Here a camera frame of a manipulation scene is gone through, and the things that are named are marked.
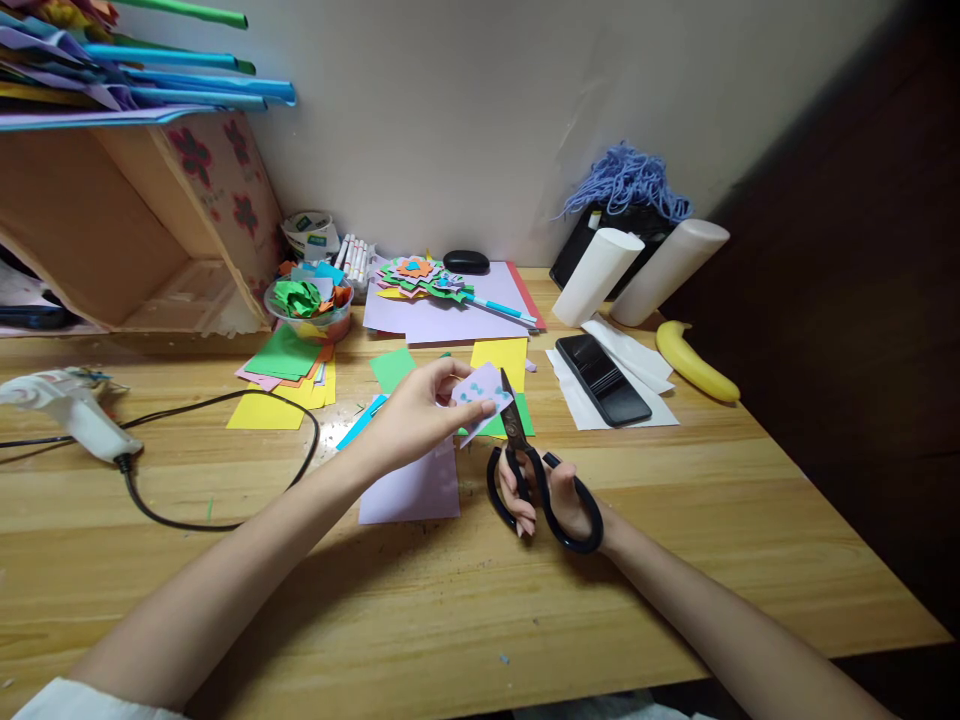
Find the desk surface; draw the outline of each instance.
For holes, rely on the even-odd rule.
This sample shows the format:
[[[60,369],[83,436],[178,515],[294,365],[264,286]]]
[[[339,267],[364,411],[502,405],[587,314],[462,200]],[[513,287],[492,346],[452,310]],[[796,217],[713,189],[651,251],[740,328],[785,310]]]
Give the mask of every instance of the desk surface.
[[[578,432],[544,354],[573,331],[548,312],[557,291],[546,271],[523,274],[549,324],[528,353],[540,366],[526,380],[538,445],[829,656],[949,639],[743,407],[674,375],[679,427]],[[632,334],[654,346],[652,333]],[[114,407],[132,419],[238,389],[233,371],[264,341],[7,340],[0,380],[102,365],[132,387]],[[402,344],[357,327],[338,346],[338,402],[318,411],[317,463],[377,392],[370,358]],[[447,349],[469,362],[469,346]],[[423,364],[443,351],[412,352]],[[293,476],[309,424],[228,431],[235,402],[137,429],[140,486],[154,509],[202,521],[212,497],[223,522],[252,514]],[[0,440],[52,434],[44,415],[0,408]],[[458,454],[461,518],[359,527],[352,508],[268,602],[194,713],[451,717],[705,675],[605,559],[563,552],[545,525],[529,545],[507,531],[486,498],[482,440]],[[3,717],[217,539],[151,523],[119,473],[77,446],[6,459],[22,454],[0,453],[0,685],[13,680],[0,690]]]

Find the black phone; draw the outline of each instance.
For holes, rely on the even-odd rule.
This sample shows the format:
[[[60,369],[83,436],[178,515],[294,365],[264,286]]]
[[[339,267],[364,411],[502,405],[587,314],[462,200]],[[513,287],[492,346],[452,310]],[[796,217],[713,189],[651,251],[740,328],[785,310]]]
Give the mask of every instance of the black phone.
[[[593,335],[560,338],[557,351],[610,427],[632,425],[653,414]]]

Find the yarn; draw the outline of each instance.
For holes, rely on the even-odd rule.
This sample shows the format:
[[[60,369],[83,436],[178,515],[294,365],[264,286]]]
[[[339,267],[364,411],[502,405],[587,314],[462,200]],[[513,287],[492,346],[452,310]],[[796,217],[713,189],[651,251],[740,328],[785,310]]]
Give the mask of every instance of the yarn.
[[[614,145],[590,168],[590,176],[567,198],[557,217],[579,212],[592,202],[607,203],[608,215],[635,204],[649,204],[673,223],[693,214],[693,203],[667,184],[667,163],[659,155],[637,152],[626,141]]]

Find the yellow banana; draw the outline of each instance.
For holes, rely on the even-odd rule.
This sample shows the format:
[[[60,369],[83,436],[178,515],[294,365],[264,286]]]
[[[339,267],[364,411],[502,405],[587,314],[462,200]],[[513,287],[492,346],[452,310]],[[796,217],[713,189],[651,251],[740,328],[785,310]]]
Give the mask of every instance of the yellow banana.
[[[657,349],[671,367],[687,380],[720,402],[736,402],[740,388],[704,361],[690,343],[683,339],[683,331],[692,327],[677,320],[669,320],[657,328]]]

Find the hand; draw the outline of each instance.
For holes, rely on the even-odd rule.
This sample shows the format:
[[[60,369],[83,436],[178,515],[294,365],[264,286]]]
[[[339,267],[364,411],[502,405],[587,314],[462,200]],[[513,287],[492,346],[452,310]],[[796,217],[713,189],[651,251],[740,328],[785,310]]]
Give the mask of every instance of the hand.
[[[536,492],[537,486],[536,481],[533,480],[534,475],[530,458],[524,453],[518,453],[517,462],[520,463],[520,471],[523,476],[530,478],[527,487],[532,492]],[[590,537],[590,516],[587,515],[580,504],[580,498],[577,497],[577,490],[573,485],[573,478],[577,474],[576,466],[573,463],[564,462],[551,470],[550,466],[544,463],[543,469],[547,473],[550,504],[560,526],[574,540],[586,540]],[[507,464],[506,452],[500,455],[497,475],[500,479],[500,490],[503,493],[503,504],[517,519],[517,537],[523,537],[524,533],[533,535],[537,527],[537,512],[533,509],[533,505],[520,499],[520,494],[517,492],[517,479]]]
[[[453,388],[473,368],[452,357],[417,368],[397,386],[390,399],[357,438],[366,452],[390,472],[426,455],[444,439],[496,411],[493,400],[457,406]]]

